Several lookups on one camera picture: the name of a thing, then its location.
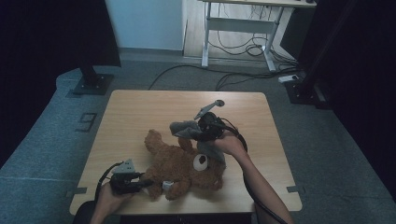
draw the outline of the power strip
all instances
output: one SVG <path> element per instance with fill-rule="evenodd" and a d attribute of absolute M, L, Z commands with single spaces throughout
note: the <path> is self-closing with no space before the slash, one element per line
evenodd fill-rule
<path fill-rule="evenodd" d="M 297 77 L 296 75 L 291 75 L 291 76 L 286 76 L 286 77 L 280 77 L 277 80 L 280 83 L 284 83 L 284 82 L 288 82 L 288 81 L 296 81 L 298 79 L 299 79 L 299 77 Z"/>

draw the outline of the wall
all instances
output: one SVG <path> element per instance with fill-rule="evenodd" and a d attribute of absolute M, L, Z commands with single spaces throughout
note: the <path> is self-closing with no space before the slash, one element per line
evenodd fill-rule
<path fill-rule="evenodd" d="M 119 48 L 183 50 L 187 0 L 106 0 Z"/>

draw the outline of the teddy bear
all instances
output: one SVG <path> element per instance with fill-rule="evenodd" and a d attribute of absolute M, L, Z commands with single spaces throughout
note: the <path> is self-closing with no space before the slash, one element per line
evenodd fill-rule
<path fill-rule="evenodd" d="M 148 187 L 148 195 L 157 199 L 165 193 L 169 201 L 186 194 L 190 187 L 218 190 L 222 188 L 225 163 L 201 154 L 190 139 L 178 139 L 179 146 L 169 146 L 155 130 L 149 130 L 145 138 L 147 150 L 154 156 L 153 163 L 141 179 L 154 183 Z M 171 183 L 164 188 L 163 183 Z"/>

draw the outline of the stand base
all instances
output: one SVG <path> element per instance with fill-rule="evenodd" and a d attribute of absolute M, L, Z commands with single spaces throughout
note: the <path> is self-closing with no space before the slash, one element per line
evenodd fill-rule
<path fill-rule="evenodd" d="M 285 82 L 290 102 L 297 105 L 314 105 L 317 109 L 332 109 L 317 85 L 308 94 L 301 94 L 301 83 Z"/>
<path fill-rule="evenodd" d="M 285 82 L 285 87 L 288 92 L 290 102 L 297 105 L 316 105 L 318 96 L 314 91 L 309 94 L 300 94 L 299 88 L 301 83 Z"/>
<path fill-rule="evenodd" d="M 73 94 L 76 95 L 105 95 L 108 86 L 110 85 L 111 81 L 114 78 L 114 75 L 109 74 L 98 74 L 99 76 L 98 81 L 94 85 L 86 84 L 84 77 L 82 77 L 75 89 L 73 90 Z"/>

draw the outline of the teddy bear leg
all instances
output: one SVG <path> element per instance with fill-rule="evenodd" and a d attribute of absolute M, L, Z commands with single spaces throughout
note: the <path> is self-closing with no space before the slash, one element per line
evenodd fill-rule
<path fill-rule="evenodd" d="M 182 195 L 184 195 L 190 188 L 190 181 L 179 181 L 172 185 L 172 187 L 166 192 L 166 199 L 172 201 Z"/>

